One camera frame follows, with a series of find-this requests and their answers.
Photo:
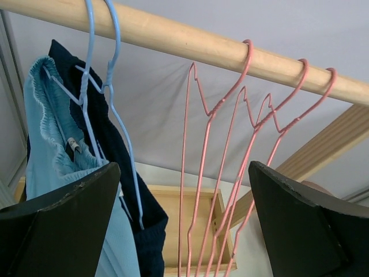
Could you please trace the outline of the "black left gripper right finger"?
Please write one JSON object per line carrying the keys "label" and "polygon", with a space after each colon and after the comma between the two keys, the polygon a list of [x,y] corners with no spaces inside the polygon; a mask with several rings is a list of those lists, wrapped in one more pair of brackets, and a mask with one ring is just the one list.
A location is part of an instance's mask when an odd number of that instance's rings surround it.
{"label": "black left gripper right finger", "polygon": [[251,190],[274,276],[368,276],[368,208],[252,161]]}

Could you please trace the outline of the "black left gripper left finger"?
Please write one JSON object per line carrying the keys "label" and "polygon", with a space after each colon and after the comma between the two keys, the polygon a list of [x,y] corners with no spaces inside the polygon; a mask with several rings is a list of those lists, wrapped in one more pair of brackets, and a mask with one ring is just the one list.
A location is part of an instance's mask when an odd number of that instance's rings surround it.
{"label": "black left gripper left finger", "polygon": [[94,276],[120,174],[109,163],[1,209],[1,276]]}

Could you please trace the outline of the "navy blue shorts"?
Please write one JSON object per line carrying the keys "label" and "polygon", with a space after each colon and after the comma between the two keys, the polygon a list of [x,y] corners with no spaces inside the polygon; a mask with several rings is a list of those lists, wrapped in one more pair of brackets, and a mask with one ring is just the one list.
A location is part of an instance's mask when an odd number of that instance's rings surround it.
{"label": "navy blue shorts", "polygon": [[168,216],[136,172],[143,210],[144,229],[141,230],[129,152],[119,131],[109,119],[109,108],[104,95],[92,92],[90,96],[93,97],[93,104],[89,111],[93,114],[91,124],[96,129],[94,131],[96,139],[107,160],[117,162],[121,170],[120,181],[123,185],[123,199],[132,217],[130,224],[137,250],[140,274],[141,276],[164,276],[165,265],[162,251]]}

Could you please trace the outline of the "pink hanger of teal shorts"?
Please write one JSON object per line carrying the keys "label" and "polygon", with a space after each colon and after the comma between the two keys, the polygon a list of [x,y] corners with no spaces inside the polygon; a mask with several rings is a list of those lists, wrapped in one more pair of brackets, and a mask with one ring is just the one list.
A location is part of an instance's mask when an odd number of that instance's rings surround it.
{"label": "pink hanger of teal shorts", "polygon": [[232,188],[232,192],[231,195],[229,197],[228,200],[228,204],[226,206],[226,210],[224,212],[224,215],[221,217],[221,222],[220,225],[217,226],[217,231],[215,233],[215,235],[213,236],[213,241],[212,241],[212,252],[210,255],[210,259],[205,271],[205,276],[207,276],[210,273],[212,264],[213,264],[213,259],[214,259],[214,254],[215,254],[215,250],[216,250],[216,242],[219,236],[221,235],[225,235],[225,238],[223,239],[222,242],[222,246],[221,246],[221,251],[219,254],[219,260],[217,263],[217,267],[214,271],[214,276],[216,276],[220,270],[220,266],[221,266],[221,260],[223,258],[223,252],[225,249],[225,245],[227,244],[227,237],[228,237],[228,233],[229,230],[231,228],[233,228],[234,226],[238,225],[239,228],[237,229],[236,232],[236,236],[235,236],[235,241],[234,241],[234,247],[232,248],[232,252],[231,252],[231,256],[230,256],[230,260],[227,264],[227,268],[225,270],[224,275],[228,276],[232,264],[233,264],[233,260],[234,257],[236,255],[237,252],[237,248],[238,248],[238,242],[239,242],[239,233],[243,230],[243,228],[245,227],[245,225],[247,224],[250,215],[253,211],[253,209],[255,208],[255,201],[252,200],[250,204],[246,205],[246,210],[244,212],[242,212],[240,214],[240,217],[238,218],[238,214],[236,213],[236,211],[238,210],[238,208],[236,207],[238,204],[242,203],[242,201],[244,199],[237,199],[237,196],[239,194],[240,191],[240,187],[243,181],[243,177],[244,177],[244,172],[246,170],[246,165],[251,153],[251,149],[253,147],[254,141],[256,139],[257,134],[259,133],[259,131],[262,129],[263,125],[265,124],[265,122],[267,122],[269,120],[269,118],[273,118],[274,120],[274,125],[276,127],[276,130],[278,131],[278,133],[280,134],[280,136],[278,137],[277,141],[275,142],[275,145],[272,149],[272,152],[269,156],[268,162],[267,164],[271,164],[273,157],[275,155],[275,152],[279,146],[280,141],[282,140],[282,138],[286,135],[286,133],[293,127],[293,125],[295,125],[302,117],[299,116],[296,119],[294,119],[292,122],[290,122],[287,126],[285,126],[284,128],[280,128],[278,125],[278,121],[276,118],[276,112],[278,110],[280,110],[282,108],[282,106],[284,106],[287,102],[290,101],[291,98],[293,98],[295,96],[295,94],[297,94],[297,92],[302,88],[307,75],[308,75],[308,71],[309,71],[309,63],[308,60],[302,58],[299,60],[302,64],[302,71],[300,74],[300,80],[297,84],[297,86],[295,87],[295,89],[292,91],[292,93],[281,103],[279,104],[276,108],[273,107],[272,105],[272,97],[271,94],[267,94],[266,98],[264,98],[263,102],[264,103],[268,103],[268,108],[270,110],[270,112],[265,116],[265,118],[260,119],[260,117],[258,117],[256,120],[253,119],[252,113],[251,113],[251,108],[249,105],[249,100],[247,97],[247,88],[246,87],[242,87],[242,89],[240,90],[237,98],[240,98],[241,96],[243,97],[243,101],[246,104],[247,107],[247,111],[248,111],[248,116],[250,119],[250,123],[251,126],[253,127],[253,135],[251,137],[251,140],[249,142],[249,145],[247,147],[247,151],[245,153],[245,156],[242,160],[242,164],[240,166],[238,175],[236,177],[236,181],[235,184]]}

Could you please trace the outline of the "light blue shorts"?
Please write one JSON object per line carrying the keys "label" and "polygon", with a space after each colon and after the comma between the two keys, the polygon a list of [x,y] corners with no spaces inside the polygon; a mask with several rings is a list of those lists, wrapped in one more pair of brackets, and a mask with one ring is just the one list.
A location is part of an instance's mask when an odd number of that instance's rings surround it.
{"label": "light blue shorts", "polygon": [[[70,114],[71,99],[59,86],[61,82],[49,56],[37,59],[25,80],[28,199],[77,181],[108,164],[107,160],[98,162],[90,152],[83,132]],[[133,232],[119,196],[115,198],[95,275],[140,275]]]}

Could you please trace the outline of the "translucent pink plastic basket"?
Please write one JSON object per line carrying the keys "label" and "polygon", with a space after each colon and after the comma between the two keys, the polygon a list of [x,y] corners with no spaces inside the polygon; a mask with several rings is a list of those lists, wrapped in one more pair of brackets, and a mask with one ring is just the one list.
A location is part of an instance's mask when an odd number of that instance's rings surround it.
{"label": "translucent pink plastic basket", "polygon": [[304,196],[307,196],[309,199],[321,200],[321,199],[335,199],[336,197],[332,195],[328,190],[321,187],[320,185],[310,182],[310,181],[302,181],[300,186],[300,191]]}

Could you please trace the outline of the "wooden clothes rack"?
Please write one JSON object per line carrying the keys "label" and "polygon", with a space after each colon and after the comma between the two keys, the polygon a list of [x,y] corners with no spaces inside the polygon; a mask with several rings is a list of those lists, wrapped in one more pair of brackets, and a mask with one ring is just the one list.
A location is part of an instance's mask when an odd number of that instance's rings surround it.
{"label": "wooden clothes rack", "polygon": [[[263,102],[264,98],[267,94],[271,94],[273,107],[276,108],[281,104],[297,86],[303,64],[299,60],[292,61],[259,50],[248,39],[235,42],[111,1],[91,2],[95,36],[116,41],[114,56],[108,62],[106,81],[103,85],[95,85],[98,93],[102,95],[105,91],[110,95],[116,93],[112,77],[122,42],[191,60],[186,72],[186,97],[189,98],[193,93],[198,94],[201,101],[198,110],[207,123],[202,127],[190,120],[190,103],[185,102],[181,108],[184,113],[183,133],[178,143],[182,153],[181,164],[185,166],[190,162],[188,154],[193,146],[189,137],[191,134],[198,136],[198,141],[202,144],[202,148],[198,151],[201,157],[198,174],[193,179],[188,179],[186,172],[181,171],[178,186],[149,185],[148,189],[168,216],[162,251],[164,272],[167,275],[205,276],[212,252],[213,236],[228,204],[228,201],[223,200],[220,176],[216,177],[213,189],[205,189],[202,186],[206,162],[211,154],[217,151],[215,146],[217,138],[211,135],[214,121],[227,104],[233,104],[232,117],[222,134],[224,144],[219,148],[222,158],[218,173],[222,174],[224,167],[231,162],[230,140],[236,130],[235,120],[239,114],[245,114],[246,125],[252,130],[253,135],[253,127],[243,97],[237,98],[242,87],[247,88],[253,119],[256,120],[258,117],[263,119],[270,112],[268,103]],[[2,1],[1,9],[89,34],[85,1]],[[297,125],[327,98],[342,100],[351,106],[274,169],[275,171],[301,183],[310,173],[328,164],[336,155],[368,137],[368,85],[339,76],[333,68],[317,69],[310,65],[302,88],[276,112],[279,127],[282,129],[301,116],[302,118],[295,124]],[[276,130],[273,118],[269,118],[263,127],[269,122]],[[242,160],[250,140],[251,138],[243,148],[239,148]],[[248,167],[252,161],[249,156],[237,196],[237,199],[244,199],[236,206],[238,218],[246,210],[246,205],[254,200],[248,175]],[[241,164],[242,161],[237,168],[236,177]],[[228,233],[218,272],[223,276],[238,228],[236,225]],[[213,264],[207,276],[214,276],[224,238],[225,235],[221,235],[217,239]]]}

